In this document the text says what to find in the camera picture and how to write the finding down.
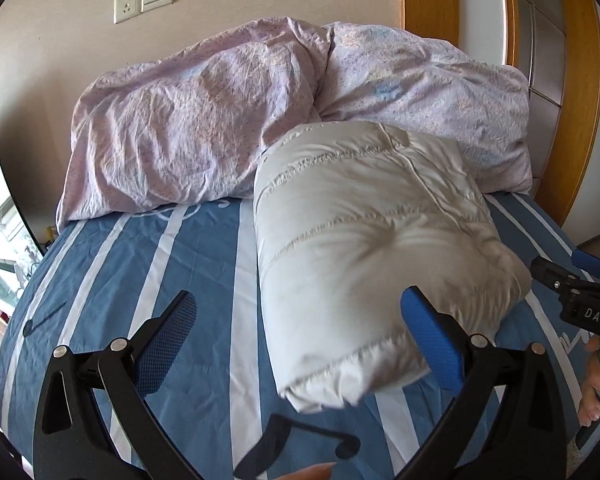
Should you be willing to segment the person's right hand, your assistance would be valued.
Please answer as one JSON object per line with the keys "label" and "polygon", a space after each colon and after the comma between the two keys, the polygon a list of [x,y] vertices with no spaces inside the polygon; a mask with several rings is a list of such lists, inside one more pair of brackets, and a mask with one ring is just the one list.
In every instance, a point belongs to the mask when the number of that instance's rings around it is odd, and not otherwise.
{"label": "person's right hand", "polygon": [[589,427],[600,419],[600,337],[593,336],[585,345],[590,352],[586,363],[586,376],[581,384],[578,421]]}

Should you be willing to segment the person's left hand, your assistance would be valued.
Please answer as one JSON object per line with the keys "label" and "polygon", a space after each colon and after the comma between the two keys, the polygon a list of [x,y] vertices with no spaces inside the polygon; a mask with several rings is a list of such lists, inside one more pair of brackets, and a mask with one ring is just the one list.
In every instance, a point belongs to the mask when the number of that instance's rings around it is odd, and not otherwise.
{"label": "person's left hand", "polygon": [[315,464],[290,474],[284,474],[276,480],[329,480],[332,478],[332,470],[335,466],[335,462]]}

